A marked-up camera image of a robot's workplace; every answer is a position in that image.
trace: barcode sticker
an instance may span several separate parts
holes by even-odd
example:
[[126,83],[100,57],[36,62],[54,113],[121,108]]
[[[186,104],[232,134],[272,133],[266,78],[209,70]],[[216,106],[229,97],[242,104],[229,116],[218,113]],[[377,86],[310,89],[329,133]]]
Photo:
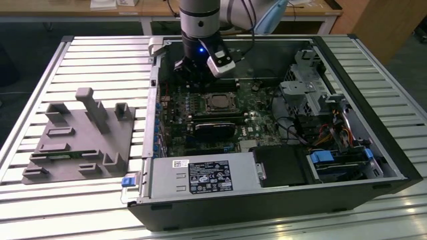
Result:
[[172,168],[186,168],[189,160],[173,160],[172,161]]

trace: gray 3d-printed holder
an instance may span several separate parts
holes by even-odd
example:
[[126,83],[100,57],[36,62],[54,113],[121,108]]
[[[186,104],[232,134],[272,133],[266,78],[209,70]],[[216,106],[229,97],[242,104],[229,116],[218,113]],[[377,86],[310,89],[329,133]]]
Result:
[[49,121],[22,172],[22,184],[126,174],[134,108],[126,103],[104,108],[92,96],[92,88],[77,89],[74,98],[85,110],[68,110],[64,103],[49,104]]

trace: metal bracket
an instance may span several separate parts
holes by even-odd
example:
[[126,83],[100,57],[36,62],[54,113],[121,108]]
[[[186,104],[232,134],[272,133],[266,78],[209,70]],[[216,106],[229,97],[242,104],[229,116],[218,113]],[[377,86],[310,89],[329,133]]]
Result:
[[157,88],[158,83],[158,67],[153,66],[149,73],[149,88]]
[[142,159],[144,166],[141,170],[141,178],[140,178],[140,184],[138,184],[138,198],[136,200],[137,203],[142,202],[144,198],[150,198],[150,174],[152,174],[152,158],[148,157]]
[[162,53],[164,38],[161,36],[154,36],[149,38],[148,41],[148,54],[150,57],[156,57]]

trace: wooden table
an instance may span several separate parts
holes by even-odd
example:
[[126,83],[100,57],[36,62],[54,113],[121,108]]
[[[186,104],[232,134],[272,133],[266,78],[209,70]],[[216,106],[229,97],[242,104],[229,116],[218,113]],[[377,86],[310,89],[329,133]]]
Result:
[[[178,0],[169,0],[172,9],[178,13]],[[285,9],[281,21],[289,22],[321,22],[317,34],[329,34],[334,20],[342,11],[332,9],[324,0],[312,0],[310,4],[300,4],[296,6],[294,11],[292,7]],[[144,33],[150,33],[150,22],[160,21],[178,21],[172,16],[168,4],[161,0],[142,0],[141,15],[144,17],[142,30]]]
[[[170,0],[178,12],[178,0]],[[313,0],[286,8],[281,21],[321,22],[318,34],[328,34],[341,10],[333,10],[324,0]],[[0,22],[140,22],[144,35],[152,35],[150,22],[178,21],[162,0],[138,0],[134,7],[90,11],[90,0],[0,0]]]

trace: floor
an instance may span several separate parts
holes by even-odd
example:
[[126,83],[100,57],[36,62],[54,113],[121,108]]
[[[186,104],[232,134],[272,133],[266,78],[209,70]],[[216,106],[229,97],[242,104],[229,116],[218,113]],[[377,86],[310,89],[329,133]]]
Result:
[[[154,23],[153,34],[177,34],[177,22]],[[0,23],[0,44],[20,72],[17,83],[0,87],[0,146],[37,85],[62,36],[141,35],[137,22],[54,23],[46,32],[41,23]],[[410,37],[393,56],[386,68],[427,110],[427,44]]]

